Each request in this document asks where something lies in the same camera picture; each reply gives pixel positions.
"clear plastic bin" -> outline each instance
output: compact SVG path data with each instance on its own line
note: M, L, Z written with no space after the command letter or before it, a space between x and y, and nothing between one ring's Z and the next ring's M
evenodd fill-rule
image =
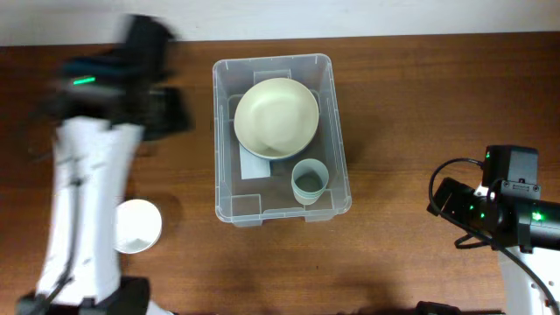
M291 78L308 87L318 101L315 137L295 157L270 161L270 177L242 179L234 116L239 100L256 83ZM213 119L216 164L216 215L237 227L260 226L263 220L305 217L327 221L352 205L342 144L333 65L324 54L228 59L213 67ZM302 206L291 190L291 171L305 158L316 158L329 170L329 183L319 200Z

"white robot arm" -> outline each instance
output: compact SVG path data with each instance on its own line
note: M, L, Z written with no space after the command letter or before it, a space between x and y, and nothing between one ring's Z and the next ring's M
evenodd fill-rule
M121 276L114 244L138 144L188 127L179 91L152 88L166 76L172 40L153 18L134 16L116 49L64 64L46 111L60 124L45 265L18 314L170 314L150 301L147 279Z
M142 126L109 128L106 120L85 116L57 129L51 232L37 294L51 295L69 263L71 280L53 304L79 306L84 299L97 304L119 289L115 210L143 132ZM171 314L153 302L147 313Z
M540 201L537 160L535 149L491 145L484 162L456 158L430 178L428 211L467 232L455 241L456 248L500 251L510 315L560 315L560 204ZM480 166L482 183L472 189L445 178L432 194L438 172L456 162ZM480 242L464 244L473 237Z

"small cup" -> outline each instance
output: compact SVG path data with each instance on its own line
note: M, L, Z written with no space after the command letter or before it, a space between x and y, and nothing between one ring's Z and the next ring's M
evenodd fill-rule
M329 170L320 161L307 158L294 166L291 188L297 202L309 206L319 199L329 183Z
M161 235L158 208L149 201L132 199L116 208L115 249L135 254L152 247Z

